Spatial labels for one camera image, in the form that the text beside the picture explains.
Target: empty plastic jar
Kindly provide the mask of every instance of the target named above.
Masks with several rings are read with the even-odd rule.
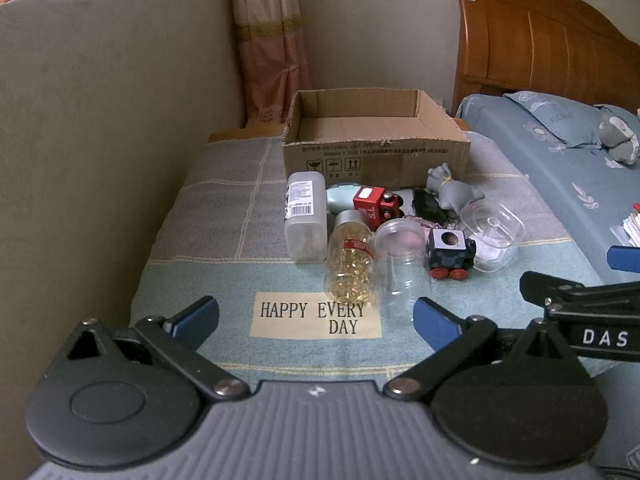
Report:
[[[474,268],[495,272],[517,254],[524,238],[524,225],[505,206],[494,200],[478,200],[467,204],[460,212],[466,226],[466,236],[476,241]]]
[[[409,218],[390,220],[377,230],[374,246],[378,305],[391,319],[409,322],[415,301],[431,293],[424,230]]]

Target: clear plastic container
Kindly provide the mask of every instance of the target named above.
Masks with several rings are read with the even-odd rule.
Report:
[[[341,303],[367,303],[375,297],[373,235],[367,217],[355,209],[335,219],[326,259],[324,293]]]
[[[289,257],[297,264],[324,262],[326,189],[322,173],[300,171],[289,177],[284,237]]]
[[[478,200],[460,212],[466,226],[465,235],[476,241],[474,268],[495,272],[517,254],[524,238],[524,225],[505,206],[494,200]]]
[[[409,218],[385,222],[376,232],[375,249],[378,306],[388,309],[392,320],[410,322],[415,301],[431,293],[423,228]]]

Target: clear plastic jar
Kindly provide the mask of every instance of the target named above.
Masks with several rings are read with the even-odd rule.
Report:
[[[375,298],[372,240],[361,211],[343,211],[336,217],[324,278],[329,298],[340,303],[367,303]]]
[[[460,219],[465,235],[476,242],[474,268],[495,272],[517,254],[524,238],[524,224],[505,206],[493,200],[478,200],[465,205]]]
[[[410,322],[415,302],[431,293],[426,243],[421,225],[409,218],[385,222],[376,232],[378,303],[392,320]]]

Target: plastic bottle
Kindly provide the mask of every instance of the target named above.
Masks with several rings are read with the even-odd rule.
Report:
[[[326,189],[322,173],[300,171],[289,177],[284,237],[289,257],[297,264],[318,264],[326,258]]]
[[[393,320],[410,322],[417,299],[431,293],[424,230],[409,218],[385,222],[376,232],[375,250],[380,309],[387,308]]]
[[[375,297],[373,236],[367,217],[358,210],[335,219],[329,239],[324,292],[340,303],[367,303]]]

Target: red toy wheel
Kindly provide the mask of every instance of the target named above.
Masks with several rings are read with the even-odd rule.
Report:
[[[467,272],[465,269],[453,269],[449,276],[452,280],[464,280],[467,277]]]
[[[449,275],[449,271],[447,269],[443,269],[442,267],[439,267],[437,269],[431,269],[429,272],[429,275],[434,280],[444,280],[444,278],[446,278]]]

